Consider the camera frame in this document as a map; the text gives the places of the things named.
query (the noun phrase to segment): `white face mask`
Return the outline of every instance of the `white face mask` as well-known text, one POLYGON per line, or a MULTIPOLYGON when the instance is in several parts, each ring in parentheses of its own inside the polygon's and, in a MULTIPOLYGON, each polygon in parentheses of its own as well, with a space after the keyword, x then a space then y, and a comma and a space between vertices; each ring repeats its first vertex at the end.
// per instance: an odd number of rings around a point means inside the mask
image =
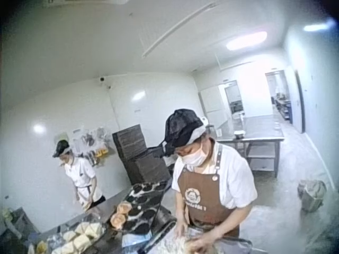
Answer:
POLYGON ((202 144, 198 151, 190 155, 182 156, 182 162, 186 165, 198 167, 206 160, 207 154, 202 151, 202 144))

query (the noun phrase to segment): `white shirt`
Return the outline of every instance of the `white shirt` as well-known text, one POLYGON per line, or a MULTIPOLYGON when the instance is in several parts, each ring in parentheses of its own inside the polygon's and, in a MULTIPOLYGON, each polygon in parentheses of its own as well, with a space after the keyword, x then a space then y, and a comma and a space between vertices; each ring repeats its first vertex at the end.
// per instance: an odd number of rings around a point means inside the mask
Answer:
MULTIPOLYGON (((87 186, 92 184, 92 178, 95 177, 95 171, 90 162, 84 158, 74 158, 72 165, 65 164, 66 175, 69 176, 74 182, 79 192, 80 203, 85 205, 87 203, 86 198, 89 197, 92 192, 92 187, 88 191, 87 186)), ((101 190, 96 187, 93 194, 93 201, 97 201, 102 196, 101 190)))
MULTIPOLYGON (((215 143, 213 149, 213 161, 217 161, 219 146, 222 146, 220 161, 219 195, 220 202, 228 209, 245 207, 256 200, 258 194, 254 185, 254 178, 247 161, 232 147, 215 143)), ((180 192, 178 178, 183 170, 184 163, 179 156, 174 165, 172 188, 180 192)), ((215 174, 215 164, 208 165, 202 174, 215 174)))

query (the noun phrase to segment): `bowl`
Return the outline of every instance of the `bowl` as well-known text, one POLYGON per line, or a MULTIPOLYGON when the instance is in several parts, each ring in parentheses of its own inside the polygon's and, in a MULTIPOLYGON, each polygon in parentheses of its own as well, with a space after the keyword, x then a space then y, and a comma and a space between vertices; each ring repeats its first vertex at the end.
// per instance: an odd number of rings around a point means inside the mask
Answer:
POLYGON ((245 131, 241 130, 241 131, 235 131, 234 132, 234 136, 236 139, 243 139, 245 137, 245 131))

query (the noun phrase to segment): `baker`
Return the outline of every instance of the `baker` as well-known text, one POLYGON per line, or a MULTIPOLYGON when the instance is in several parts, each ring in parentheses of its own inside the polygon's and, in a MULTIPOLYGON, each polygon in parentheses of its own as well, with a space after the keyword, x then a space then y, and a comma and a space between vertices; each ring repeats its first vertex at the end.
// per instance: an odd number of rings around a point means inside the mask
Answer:
POLYGON ((75 198, 84 210, 93 208, 106 199, 97 187, 95 171, 87 159, 75 157, 68 142, 60 140, 54 158, 64 163, 66 175, 72 179, 75 198))
POLYGON ((223 236, 239 237, 239 225, 257 198, 247 161, 235 149, 209 137, 192 110, 176 110, 167 119, 165 142, 166 155, 178 155, 172 183, 175 234, 182 236, 188 224, 204 229, 201 237, 190 242, 192 251, 223 236))

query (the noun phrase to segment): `black cap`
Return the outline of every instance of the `black cap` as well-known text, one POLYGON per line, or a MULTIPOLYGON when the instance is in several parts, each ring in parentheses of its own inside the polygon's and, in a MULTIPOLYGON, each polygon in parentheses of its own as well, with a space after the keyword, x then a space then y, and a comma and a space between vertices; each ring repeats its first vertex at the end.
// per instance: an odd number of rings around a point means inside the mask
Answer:
POLYGON ((57 144, 57 148, 55 149, 53 158, 59 157, 66 148, 69 148, 69 143, 67 142, 67 140, 60 140, 57 144))
POLYGON ((193 110, 183 108, 174 111, 166 121, 166 155, 171 155, 177 147, 187 145, 192 132, 201 126, 203 123, 193 110))

